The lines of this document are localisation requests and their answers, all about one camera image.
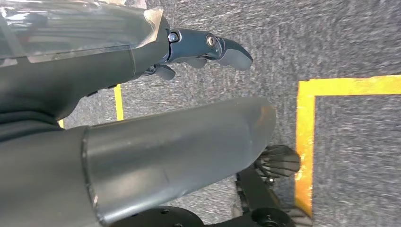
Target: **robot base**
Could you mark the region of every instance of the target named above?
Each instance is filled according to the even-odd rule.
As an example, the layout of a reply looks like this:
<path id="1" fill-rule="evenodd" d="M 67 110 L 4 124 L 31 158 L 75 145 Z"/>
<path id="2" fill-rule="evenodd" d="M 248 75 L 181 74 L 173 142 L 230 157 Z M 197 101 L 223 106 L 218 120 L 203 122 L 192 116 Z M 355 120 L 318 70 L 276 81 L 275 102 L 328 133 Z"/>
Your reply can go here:
<path id="1" fill-rule="evenodd" d="M 112 227 L 311 227 L 312 220 L 300 209 L 282 208 L 271 189 L 273 178 L 299 170 L 299 156 L 287 146 L 268 146 L 247 169 L 236 174 L 240 205 L 233 206 L 235 218 L 204 225 L 194 213 L 159 206 L 112 224 Z"/>

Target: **yellow tape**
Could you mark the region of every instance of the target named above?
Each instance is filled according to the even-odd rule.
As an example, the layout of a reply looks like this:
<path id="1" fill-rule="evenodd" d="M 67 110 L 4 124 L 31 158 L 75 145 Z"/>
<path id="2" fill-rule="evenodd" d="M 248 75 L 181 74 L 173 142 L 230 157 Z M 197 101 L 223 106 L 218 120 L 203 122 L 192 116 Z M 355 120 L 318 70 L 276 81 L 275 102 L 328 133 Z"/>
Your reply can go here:
<path id="1" fill-rule="evenodd" d="M 401 95 L 401 75 L 365 79 L 312 79 L 299 82 L 296 150 L 301 168 L 296 174 L 296 205 L 312 216 L 314 119 L 316 96 Z"/>
<path id="2" fill-rule="evenodd" d="M 122 108 L 122 95 L 121 95 L 121 85 L 117 85 L 114 88 L 114 99 L 115 99 L 115 110 L 117 113 L 117 120 L 124 120 L 124 111 Z"/>
<path id="3" fill-rule="evenodd" d="M 59 126 L 64 128 L 64 121 L 63 120 L 59 120 Z"/>

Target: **dark gray cylinder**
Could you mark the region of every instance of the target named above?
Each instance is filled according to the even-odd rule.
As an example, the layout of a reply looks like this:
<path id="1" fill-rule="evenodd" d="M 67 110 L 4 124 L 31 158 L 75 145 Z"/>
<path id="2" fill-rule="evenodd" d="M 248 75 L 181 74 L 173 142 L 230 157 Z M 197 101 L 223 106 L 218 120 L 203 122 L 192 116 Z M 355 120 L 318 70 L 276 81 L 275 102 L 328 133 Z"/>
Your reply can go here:
<path id="1" fill-rule="evenodd" d="M 98 217 L 110 224 L 245 169 L 275 123 L 272 104 L 252 97 L 90 128 L 84 163 Z"/>

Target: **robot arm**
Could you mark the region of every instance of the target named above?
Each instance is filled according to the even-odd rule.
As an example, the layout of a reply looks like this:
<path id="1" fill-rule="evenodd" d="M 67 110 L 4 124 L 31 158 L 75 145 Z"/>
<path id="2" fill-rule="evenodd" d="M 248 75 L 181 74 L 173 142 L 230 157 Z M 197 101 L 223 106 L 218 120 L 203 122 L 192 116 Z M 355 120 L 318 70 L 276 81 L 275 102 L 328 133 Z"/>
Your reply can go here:
<path id="1" fill-rule="evenodd" d="M 61 129 L 56 120 L 100 89 L 154 73 L 171 79 L 168 64 L 199 68 L 211 60 L 245 70 L 252 58 L 211 33 L 170 29 L 164 17 L 150 23 L 141 9 L 89 0 L 4 2 L 2 226 L 108 226 L 248 167 L 268 144 L 275 110 L 256 97 Z"/>

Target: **plastic cover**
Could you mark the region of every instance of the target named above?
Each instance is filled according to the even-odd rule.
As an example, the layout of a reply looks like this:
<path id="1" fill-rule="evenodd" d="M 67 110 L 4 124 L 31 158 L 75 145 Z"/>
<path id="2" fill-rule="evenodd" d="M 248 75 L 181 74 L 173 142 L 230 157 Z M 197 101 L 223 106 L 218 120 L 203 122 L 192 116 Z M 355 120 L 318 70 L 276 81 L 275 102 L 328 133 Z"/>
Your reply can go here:
<path id="1" fill-rule="evenodd" d="M 2 0 L 0 66 L 142 47 L 157 38 L 163 10 L 96 0 Z"/>

